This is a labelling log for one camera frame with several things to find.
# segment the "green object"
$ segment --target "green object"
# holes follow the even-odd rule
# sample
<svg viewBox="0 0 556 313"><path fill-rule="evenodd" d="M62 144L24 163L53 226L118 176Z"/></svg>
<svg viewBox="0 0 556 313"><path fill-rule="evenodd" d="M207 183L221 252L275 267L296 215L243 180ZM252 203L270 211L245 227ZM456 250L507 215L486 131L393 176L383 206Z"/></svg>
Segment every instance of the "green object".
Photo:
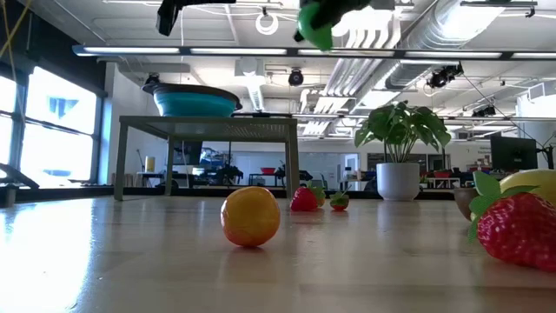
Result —
<svg viewBox="0 0 556 313"><path fill-rule="evenodd" d="M404 163L418 139L437 151L452 137L446 126L427 107L408 107L408 102L389 104L371 111L360 130L355 132L355 146L374 139L386 144L395 163Z"/></svg>
<svg viewBox="0 0 556 313"><path fill-rule="evenodd" d="M477 229L480 217L487 213L488 209L496 201L509 196L515 196L522 192L530 192L539 188L539 186L516 186L504 191L504 193L500 193L500 183L488 174L481 171L475 171L473 173L473 178L475 180L475 186L477 186L477 192L480 196L475 197L469 204L469 209L476 215L474 220L471 222L471 227L469 227L469 232L467 233L469 242L472 242L477 238Z"/></svg>
<svg viewBox="0 0 556 313"><path fill-rule="evenodd" d="M297 28L300 34L305 37L307 41L312 43L320 50L326 51L332 49L332 24L328 23L325 26L314 30L311 27L311 20L314 15L319 11L320 3L313 2L303 8L299 12Z"/></svg>

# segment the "computer monitor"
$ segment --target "computer monitor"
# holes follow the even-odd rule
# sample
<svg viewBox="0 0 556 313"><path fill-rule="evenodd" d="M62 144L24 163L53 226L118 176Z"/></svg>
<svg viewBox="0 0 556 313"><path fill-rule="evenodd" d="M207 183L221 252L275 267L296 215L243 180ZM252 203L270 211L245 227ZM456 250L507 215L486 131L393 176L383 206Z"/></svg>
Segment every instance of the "computer monitor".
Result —
<svg viewBox="0 0 556 313"><path fill-rule="evenodd" d="M533 170L539 167L534 139L491 137L494 170Z"/></svg>
<svg viewBox="0 0 556 313"><path fill-rule="evenodd" d="M201 153L202 142L177 141L174 143L174 165L199 165Z"/></svg>

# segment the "fluorescent light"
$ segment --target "fluorescent light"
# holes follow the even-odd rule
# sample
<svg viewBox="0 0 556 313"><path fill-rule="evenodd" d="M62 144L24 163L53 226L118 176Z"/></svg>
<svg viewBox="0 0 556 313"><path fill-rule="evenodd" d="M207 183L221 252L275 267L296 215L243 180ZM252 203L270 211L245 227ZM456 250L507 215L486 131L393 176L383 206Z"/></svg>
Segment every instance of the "fluorescent light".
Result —
<svg viewBox="0 0 556 313"><path fill-rule="evenodd" d="M439 61L439 60L400 60L402 64L424 64L424 65L459 65L459 61Z"/></svg>
<svg viewBox="0 0 556 313"><path fill-rule="evenodd" d="M337 114L293 114L292 117L317 117L317 118L337 118L340 117Z"/></svg>
<svg viewBox="0 0 556 313"><path fill-rule="evenodd" d="M285 49L264 49L264 48L191 48L192 55L272 55L285 56Z"/></svg>
<svg viewBox="0 0 556 313"><path fill-rule="evenodd" d="M178 48L163 47L83 47L90 54L180 54Z"/></svg>
<svg viewBox="0 0 556 313"><path fill-rule="evenodd" d="M393 51L384 50L354 50L336 49L330 51L320 51L317 49L300 49L297 51L300 56L332 56L332 57L392 57Z"/></svg>
<svg viewBox="0 0 556 313"><path fill-rule="evenodd" d="M473 51L408 51L404 57L452 57L452 58L492 58L496 59L501 52L473 52Z"/></svg>
<svg viewBox="0 0 556 313"><path fill-rule="evenodd" d="M514 53L512 59L524 58L555 58L556 52L517 52Z"/></svg>

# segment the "desk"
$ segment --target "desk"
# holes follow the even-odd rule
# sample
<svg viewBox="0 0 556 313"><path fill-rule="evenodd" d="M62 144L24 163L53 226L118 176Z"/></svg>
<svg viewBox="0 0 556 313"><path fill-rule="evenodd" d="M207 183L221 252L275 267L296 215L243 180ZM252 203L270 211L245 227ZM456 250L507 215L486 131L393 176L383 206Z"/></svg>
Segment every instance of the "desk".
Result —
<svg viewBox="0 0 556 313"><path fill-rule="evenodd" d="M168 156L178 140L239 143L284 143L286 146L286 193L291 198L299 186L297 119L263 117L120 117L114 198L123 200L123 179L129 127L168 140ZM173 157L168 157L166 195L172 190Z"/></svg>
<svg viewBox="0 0 556 313"><path fill-rule="evenodd" d="M433 185L433 189L453 189L453 183L458 183L461 187L460 179L457 177L454 178L427 178L428 185L430 187L431 183Z"/></svg>
<svg viewBox="0 0 556 313"><path fill-rule="evenodd" d="M275 178L275 187L278 187L278 176L276 174L249 174L249 181L248 181L249 186L255 186L253 184L253 177L257 177L257 176L273 176Z"/></svg>

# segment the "orange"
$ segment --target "orange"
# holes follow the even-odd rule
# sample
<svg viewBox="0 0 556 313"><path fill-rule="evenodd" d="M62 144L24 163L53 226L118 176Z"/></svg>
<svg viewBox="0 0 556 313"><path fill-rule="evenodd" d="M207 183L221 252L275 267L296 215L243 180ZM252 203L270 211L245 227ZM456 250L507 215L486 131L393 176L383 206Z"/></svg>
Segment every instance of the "orange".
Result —
<svg viewBox="0 0 556 313"><path fill-rule="evenodd" d="M242 188L226 198L221 221L230 242L256 247L276 234L280 227L280 207L270 191L261 187Z"/></svg>

